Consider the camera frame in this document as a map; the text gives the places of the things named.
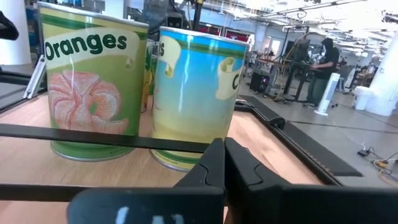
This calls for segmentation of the white tower fan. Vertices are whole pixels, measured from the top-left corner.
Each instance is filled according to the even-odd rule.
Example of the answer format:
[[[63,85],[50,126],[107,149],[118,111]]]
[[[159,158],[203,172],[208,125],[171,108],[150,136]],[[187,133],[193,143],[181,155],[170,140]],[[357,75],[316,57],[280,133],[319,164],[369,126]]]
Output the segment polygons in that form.
[[[333,98],[333,94],[335,92],[335,88],[338,84],[339,79],[340,79],[340,74],[338,73],[331,74],[326,89],[323,93],[322,99],[318,105],[318,108],[314,110],[316,114],[322,116],[328,116],[327,109],[329,107],[331,99]]]

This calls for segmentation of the wooden shelf black metal frame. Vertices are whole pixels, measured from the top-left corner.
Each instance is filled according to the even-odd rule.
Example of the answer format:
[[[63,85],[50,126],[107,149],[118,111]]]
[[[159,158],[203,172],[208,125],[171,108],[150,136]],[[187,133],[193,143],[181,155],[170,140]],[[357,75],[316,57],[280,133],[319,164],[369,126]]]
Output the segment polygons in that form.
[[[0,124],[0,136],[64,142],[160,149],[175,152],[205,152],[208,143],[155,139],[139,136]],[[87,187],[61,185],[0,184],[0,201],[69,202]]]

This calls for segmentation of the white bin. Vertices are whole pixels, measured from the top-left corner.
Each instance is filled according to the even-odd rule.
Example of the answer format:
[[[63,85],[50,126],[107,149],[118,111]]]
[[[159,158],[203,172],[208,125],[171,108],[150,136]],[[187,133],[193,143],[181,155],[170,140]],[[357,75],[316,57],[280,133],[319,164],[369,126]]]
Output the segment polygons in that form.
[[[353,108],[356,110],[364,110],[369,99],[373,96],[372,89],[365,86],[357,86],[354,90]]]

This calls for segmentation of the oranges tin can green label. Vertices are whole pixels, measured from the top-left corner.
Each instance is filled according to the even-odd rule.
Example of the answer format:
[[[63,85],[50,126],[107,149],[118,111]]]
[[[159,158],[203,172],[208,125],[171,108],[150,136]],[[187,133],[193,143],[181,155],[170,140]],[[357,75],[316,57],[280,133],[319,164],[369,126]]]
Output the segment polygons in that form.
[[[38,4],[53,128],[139,133],[149,26]]]

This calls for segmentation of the black standing desk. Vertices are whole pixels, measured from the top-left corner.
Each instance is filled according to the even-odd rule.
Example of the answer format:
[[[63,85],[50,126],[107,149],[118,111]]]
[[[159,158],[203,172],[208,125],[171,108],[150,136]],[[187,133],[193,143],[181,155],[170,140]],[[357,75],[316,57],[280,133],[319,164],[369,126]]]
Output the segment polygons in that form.
[[[267,87],[264,90],[264,98],[275,102],[287,104],[289,102],[306,103],[301,92],[307,76],[310,72],[318,72],[310,68],[309,63],[297,62],[296,60],[273,60],[258,59],[263,75],[269,77]]]

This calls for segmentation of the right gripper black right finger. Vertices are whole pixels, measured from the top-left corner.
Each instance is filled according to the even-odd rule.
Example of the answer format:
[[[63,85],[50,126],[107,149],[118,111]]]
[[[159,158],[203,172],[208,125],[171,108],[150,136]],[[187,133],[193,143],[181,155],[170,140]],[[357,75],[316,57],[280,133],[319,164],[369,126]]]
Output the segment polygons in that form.
[[[398,190],[291,184],[234,139],[226,146],[232,224],[398,224]]]

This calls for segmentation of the carrots tin can blue label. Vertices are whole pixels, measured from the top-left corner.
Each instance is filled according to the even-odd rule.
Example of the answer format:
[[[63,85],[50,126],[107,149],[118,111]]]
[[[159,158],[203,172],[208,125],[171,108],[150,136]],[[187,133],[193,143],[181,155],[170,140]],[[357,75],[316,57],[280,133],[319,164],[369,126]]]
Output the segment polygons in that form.
[[[152,137],[202,143],[224,139],[247,49],[239,40],[161,27]]]

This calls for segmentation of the white pillar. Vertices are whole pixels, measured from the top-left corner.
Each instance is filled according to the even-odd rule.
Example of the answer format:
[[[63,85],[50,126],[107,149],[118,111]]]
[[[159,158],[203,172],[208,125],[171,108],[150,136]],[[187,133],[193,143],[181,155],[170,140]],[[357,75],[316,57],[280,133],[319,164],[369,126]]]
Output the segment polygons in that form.
[[[373,94],[365,110],[381,116],[390,116],[398,101],[398,30],[395,31],[369,88]]]
[[[16,40],[0,40],[0,65],[31,63],[29,33],[24,0],[0,0],[0,11],[16,26]]]

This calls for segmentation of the aluminium profile bar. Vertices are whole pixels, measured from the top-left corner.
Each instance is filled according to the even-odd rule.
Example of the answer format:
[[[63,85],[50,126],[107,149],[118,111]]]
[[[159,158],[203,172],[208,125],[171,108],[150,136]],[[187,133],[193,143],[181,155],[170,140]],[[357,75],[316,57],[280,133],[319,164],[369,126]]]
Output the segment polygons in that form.
[[[45,91],[47,91],[47,84],[45,83],[45,57],[41,55],[23,97],[24,99],[32,99]]]

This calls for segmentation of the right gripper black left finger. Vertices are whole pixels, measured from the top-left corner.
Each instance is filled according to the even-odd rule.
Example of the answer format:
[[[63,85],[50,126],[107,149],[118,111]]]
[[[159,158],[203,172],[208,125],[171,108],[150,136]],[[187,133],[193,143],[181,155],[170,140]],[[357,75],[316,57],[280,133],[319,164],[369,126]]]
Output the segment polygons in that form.
[[[223,224],[224,159],[215,139],[173,187],[95,188],[67,207],[68,224]]]

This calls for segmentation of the person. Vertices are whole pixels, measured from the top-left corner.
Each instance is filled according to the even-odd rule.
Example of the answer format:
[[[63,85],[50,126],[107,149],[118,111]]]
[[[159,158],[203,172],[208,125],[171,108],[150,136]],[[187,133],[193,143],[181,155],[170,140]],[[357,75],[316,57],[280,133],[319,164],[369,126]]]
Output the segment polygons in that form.
[[[319,63],[311,66],[314,74],[307,91],[306,106],[308,108],[316,108],[319,105],[331,74],[336,72],[340,56],[339,50],[334,46],[331,38],[325,38],[322,41],[322,46],[324,48],[324,56]]]

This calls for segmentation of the black computer box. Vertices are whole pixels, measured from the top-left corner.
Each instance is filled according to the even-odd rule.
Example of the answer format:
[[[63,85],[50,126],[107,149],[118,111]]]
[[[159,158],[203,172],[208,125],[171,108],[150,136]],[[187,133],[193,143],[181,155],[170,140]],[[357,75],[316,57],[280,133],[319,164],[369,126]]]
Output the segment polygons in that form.
[[[270,77],[254,72],[251,76],[250,89],[257,93],[265,93],[269,85]]]

